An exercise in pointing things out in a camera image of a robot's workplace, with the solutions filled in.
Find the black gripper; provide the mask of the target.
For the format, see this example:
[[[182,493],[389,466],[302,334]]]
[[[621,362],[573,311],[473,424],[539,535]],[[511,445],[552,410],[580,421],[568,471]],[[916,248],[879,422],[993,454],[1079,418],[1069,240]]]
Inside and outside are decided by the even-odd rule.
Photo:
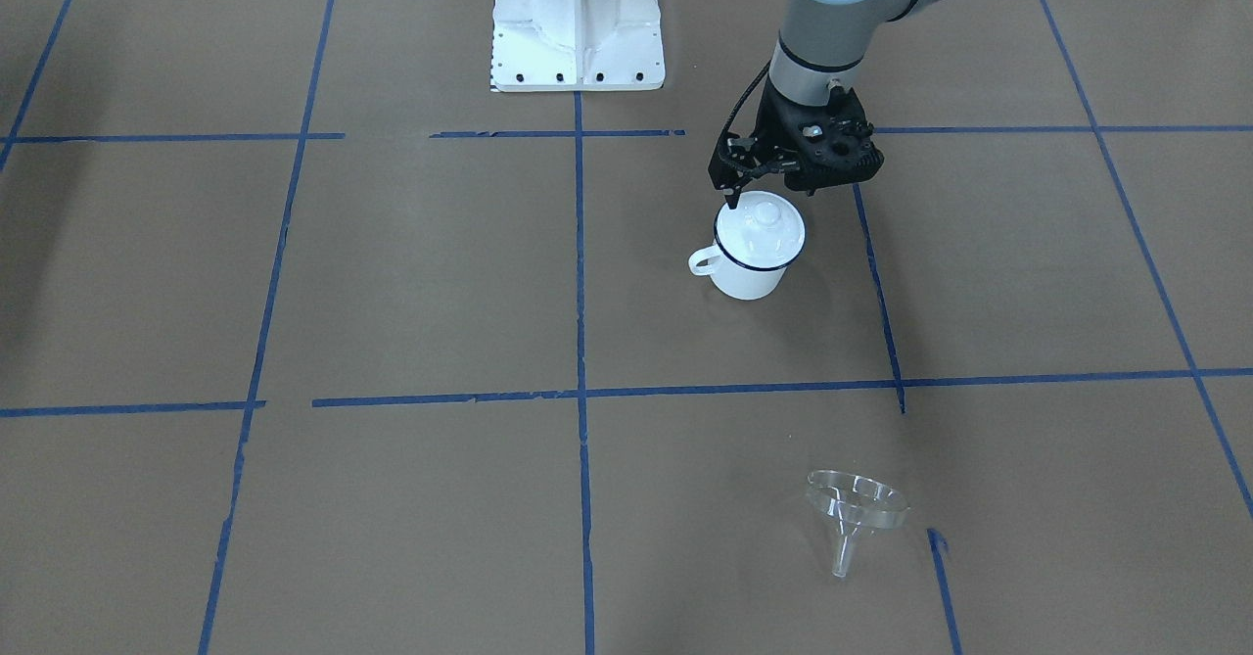
[[[834,88],[826,105],[789,101],[766,83],[748,137],[724,129],[710,155],[710,183],[723,192],[725,208],[738,208],[743,188],[758,178],[781,174],[791,192],[855,185],[876,177],[885,157],[872,139],[860,94]]]

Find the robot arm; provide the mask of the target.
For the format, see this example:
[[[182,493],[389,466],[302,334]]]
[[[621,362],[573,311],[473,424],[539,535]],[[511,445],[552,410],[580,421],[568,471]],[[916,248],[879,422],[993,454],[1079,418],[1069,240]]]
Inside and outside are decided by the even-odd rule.
[[[855,90],[876,30],[944,0],[789,0],[747,137],[720,129],[708,173],[736,208],[749,183],[779,174],[791,192],[855,185],[885,162]]]

